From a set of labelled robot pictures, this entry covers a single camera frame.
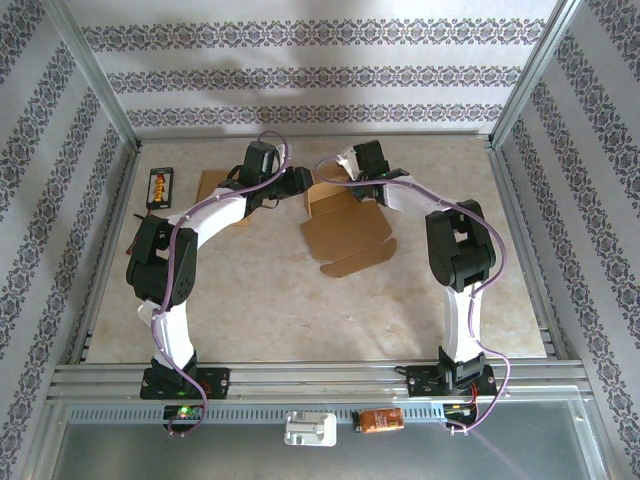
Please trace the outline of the brown cardboard box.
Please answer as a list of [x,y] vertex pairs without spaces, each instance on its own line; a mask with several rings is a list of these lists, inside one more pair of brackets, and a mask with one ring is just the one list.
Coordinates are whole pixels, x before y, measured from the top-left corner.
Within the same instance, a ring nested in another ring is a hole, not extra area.
[[220,231],[229,225],[249,225],[245,216],[246,199],[227,187],[220,187],[227,175],[228,173],[222,170],[203,170],[201,173],[196,204],[199,205],[207,199],[220,198],[219,201],[200,208],[194,215],[206,231]]
[[335,279],[386,262],[397,249],[379,205],[356,200],[340,185],[347,180],[347,173],[336,166],[322,168],[304,193],[309,219],[300,225],[321,273]]

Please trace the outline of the black board with yellow connectors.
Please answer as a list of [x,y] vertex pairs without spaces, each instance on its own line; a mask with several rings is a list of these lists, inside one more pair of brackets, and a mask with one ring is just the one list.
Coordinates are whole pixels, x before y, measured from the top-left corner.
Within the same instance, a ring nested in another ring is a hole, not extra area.
[[150,211],[172,206],[174,169],[152,168],[149,172],[146,208]]

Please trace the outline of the orange battery pack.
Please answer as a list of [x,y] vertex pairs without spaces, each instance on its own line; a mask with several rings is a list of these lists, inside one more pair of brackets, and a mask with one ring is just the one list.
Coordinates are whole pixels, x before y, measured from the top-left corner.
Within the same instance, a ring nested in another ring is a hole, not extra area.
[[354,431],[363,434],[378,434],[400,431],[405,427],[400,408],[376,408],[352,413]]

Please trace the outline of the circuit board with green light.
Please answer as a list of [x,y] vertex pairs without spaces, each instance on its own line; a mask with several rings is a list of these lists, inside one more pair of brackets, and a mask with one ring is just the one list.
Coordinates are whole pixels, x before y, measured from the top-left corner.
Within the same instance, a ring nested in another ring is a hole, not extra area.
[[169,405],[164,408],[163,419],[165,421],[198,421],[202,417],[203,409],[201,406],[194,405]]

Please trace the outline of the thin aluminium wall rail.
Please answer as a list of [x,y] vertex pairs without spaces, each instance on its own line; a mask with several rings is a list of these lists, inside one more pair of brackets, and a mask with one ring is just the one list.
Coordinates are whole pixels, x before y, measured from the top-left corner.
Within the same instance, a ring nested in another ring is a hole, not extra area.
[[[474,130],[443,130],[443,131],[397,131],[397,132],[347,132],[347,133],[322,133],[322,134],[284,134],[287,141],[298,139],[330,139],[330,138],[386,138],[386,137],[462,137],[477,138],[486,142],[491,142],[492,136],[488,133],[479,133]],[[249,140],[256,139],[258,134],[226,134],[226,135],[142,135],[139,137],[140,143],[166,143],[166,142],[208,142],[222,140]]]

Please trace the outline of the aluminium frame post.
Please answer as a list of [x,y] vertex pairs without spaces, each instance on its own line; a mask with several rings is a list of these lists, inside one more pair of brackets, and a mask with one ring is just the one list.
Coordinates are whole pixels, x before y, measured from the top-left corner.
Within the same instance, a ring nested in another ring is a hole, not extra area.
[[67,0],[40,1],[120,138],[129,147],[138,151],[141,141],[68,6]]
[[496,150],[505,141],[583,2],[584,0],[557,1],[496,125],[488,135],[491,149]]

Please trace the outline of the aluminium mounting rail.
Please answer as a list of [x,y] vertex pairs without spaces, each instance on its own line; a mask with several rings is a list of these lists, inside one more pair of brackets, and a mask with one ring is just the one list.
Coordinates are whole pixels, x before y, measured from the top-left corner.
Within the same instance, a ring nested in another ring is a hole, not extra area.
[[[401,403],[417,400],[393,362],[229,363],[230,404]],[[144,364],[59,365],[46,394],[50,404],[140,403]],[[579,360],[514,359],[504,402],[592,399]]]

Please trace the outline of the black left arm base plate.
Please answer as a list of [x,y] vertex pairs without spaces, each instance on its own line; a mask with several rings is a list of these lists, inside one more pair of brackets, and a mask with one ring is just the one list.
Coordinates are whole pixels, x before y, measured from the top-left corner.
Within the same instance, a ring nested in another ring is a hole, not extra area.
[[[196,370],[195,381],[208,399],[223,400],[227,398],[230,386],[230,370],[200,367]],[[173,369],[160,366],[144,371],[140,387],[143,400],[195,400],[201,397],[193,383]]]

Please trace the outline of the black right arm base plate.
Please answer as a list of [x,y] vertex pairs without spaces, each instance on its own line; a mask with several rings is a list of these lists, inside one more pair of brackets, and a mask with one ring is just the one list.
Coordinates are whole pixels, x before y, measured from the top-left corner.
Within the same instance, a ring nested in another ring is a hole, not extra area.
[[495,375],[489,365],[485,365],[480,371],[464,374],[460,379],[455,379],[453,373],[441,365],[412,365],[405,370],[411,398],[471,396],[473,386],[481,396],[497,393]]

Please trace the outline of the white plastic bracket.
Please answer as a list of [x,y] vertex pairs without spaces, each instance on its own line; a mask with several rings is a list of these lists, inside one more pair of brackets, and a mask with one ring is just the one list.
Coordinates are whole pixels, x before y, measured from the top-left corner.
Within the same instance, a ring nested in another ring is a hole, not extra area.
[[336,415],[298,410],[287,412],[284,443],[289,446],[334,447],[337,443]]

